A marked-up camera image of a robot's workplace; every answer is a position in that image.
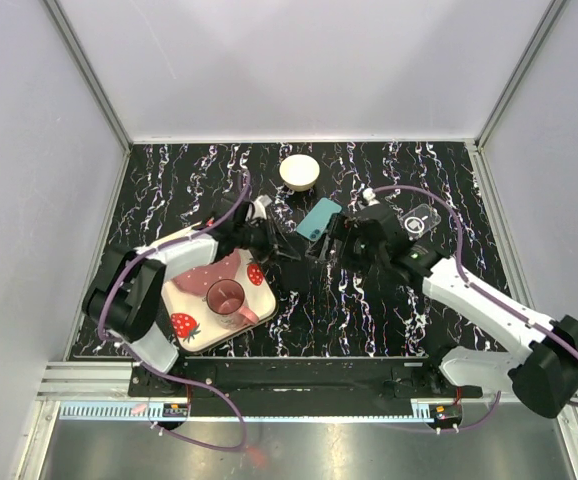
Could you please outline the phone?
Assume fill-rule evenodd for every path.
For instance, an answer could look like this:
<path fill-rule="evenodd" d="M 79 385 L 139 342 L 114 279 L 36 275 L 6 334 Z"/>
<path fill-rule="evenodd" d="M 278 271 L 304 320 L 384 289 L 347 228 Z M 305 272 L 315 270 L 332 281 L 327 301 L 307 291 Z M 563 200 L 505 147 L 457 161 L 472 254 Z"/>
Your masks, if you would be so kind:
<path fill-rule="evenodd" d="M 318 241 L 334 214 L 342 211 L 342 206 L 328 199 L 321 198 L 297 225 L 296 233 L 310 242 Z"/>

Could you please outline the clear transparent phone case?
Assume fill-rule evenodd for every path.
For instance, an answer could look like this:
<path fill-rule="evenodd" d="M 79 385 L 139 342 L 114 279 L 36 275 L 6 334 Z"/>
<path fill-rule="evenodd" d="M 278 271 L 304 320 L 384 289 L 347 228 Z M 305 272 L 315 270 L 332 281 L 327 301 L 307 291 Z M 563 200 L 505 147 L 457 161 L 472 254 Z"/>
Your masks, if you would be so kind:
<path fill-rule="evenodd" d="M 418 240 L 440 224 L 441 216 L 434 207 L 420 204 L 404 214 L 400 222 L 409 239 Z"/>

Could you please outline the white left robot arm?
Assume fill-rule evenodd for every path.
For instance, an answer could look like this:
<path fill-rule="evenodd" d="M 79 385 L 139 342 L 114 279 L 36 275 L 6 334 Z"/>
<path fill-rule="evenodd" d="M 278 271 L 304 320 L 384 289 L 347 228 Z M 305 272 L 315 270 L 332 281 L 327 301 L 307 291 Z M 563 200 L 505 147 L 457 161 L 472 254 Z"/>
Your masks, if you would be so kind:
<path fill-rule="evenodd" d="M 178 276 L 204 272 L 234 253 L 254 261 L 298 261 L 298 251 L 267 213 L 269 198 L 237 200 L 222 215 L 212 214 L 202 229 L 140 248 L 113 245 L 82 302 L 85 316 L 97 323 L 103 339 L 118 339 L 131 355 L 152 367 L 150 384 L 165 396 L 184 386 L 185 372 L 175 363 L 179 348 L 157 325 L 155 317 L 165 284 Z"/>

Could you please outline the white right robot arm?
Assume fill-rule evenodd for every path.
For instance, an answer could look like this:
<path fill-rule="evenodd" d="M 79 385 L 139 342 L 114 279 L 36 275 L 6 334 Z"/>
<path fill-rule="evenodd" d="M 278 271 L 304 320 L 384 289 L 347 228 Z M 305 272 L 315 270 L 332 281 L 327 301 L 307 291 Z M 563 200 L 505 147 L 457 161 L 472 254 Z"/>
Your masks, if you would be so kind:
<path fill-rule="evenodd" d="M 347 216 L 323 199 L 297 231 L 310 241 L 312 258 L 335 260 L 360 276 L 377 269 L 449 307 L 502 346 L 500 352 L 443 349 L 439 362 L 422 374 L 429 393 L 441 397 L 463 386 L 511 392 L 534 413 L 557 417 L 578 391 L 578 320 L 569 315 L 554 320 L 469 273 L 457 256 L 430 241 L 439 222 L 428 205 L 397 217 L 386 204 L 371 201 Z"/>

